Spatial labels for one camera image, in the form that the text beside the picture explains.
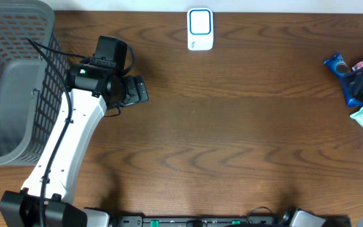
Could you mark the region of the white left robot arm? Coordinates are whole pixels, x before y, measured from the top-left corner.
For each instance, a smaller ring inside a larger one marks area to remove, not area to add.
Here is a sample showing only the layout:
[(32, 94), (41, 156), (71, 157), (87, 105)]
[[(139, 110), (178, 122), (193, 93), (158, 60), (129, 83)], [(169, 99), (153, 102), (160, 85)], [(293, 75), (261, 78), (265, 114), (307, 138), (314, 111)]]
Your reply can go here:
[(19, 192), (5, 191), (7, 226), (114, 226), (109, 212), (73, 206), (76, 181), (94, 130), (108, 109), (148, 101), (141, 76), (77, 63), (67, 71), (66, 100), (36, 167)]

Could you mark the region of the blue Oreo cookie packet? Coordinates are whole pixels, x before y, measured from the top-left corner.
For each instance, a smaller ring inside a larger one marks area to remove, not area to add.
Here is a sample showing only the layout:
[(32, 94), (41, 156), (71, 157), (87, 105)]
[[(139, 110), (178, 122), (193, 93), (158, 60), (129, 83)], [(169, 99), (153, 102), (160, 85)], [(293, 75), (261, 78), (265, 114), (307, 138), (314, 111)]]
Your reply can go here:
[(333, 57), (324, 60), (323, 64), (338, 78), (340, 86), (343, 91), (346, 106), (348, 107), (361, 107), (363, 103), (354, 98), (349, 90), (343, 85), (343, 77), (350, 73), (351, 70), (344, 61), (341, 53), (335, 54)]

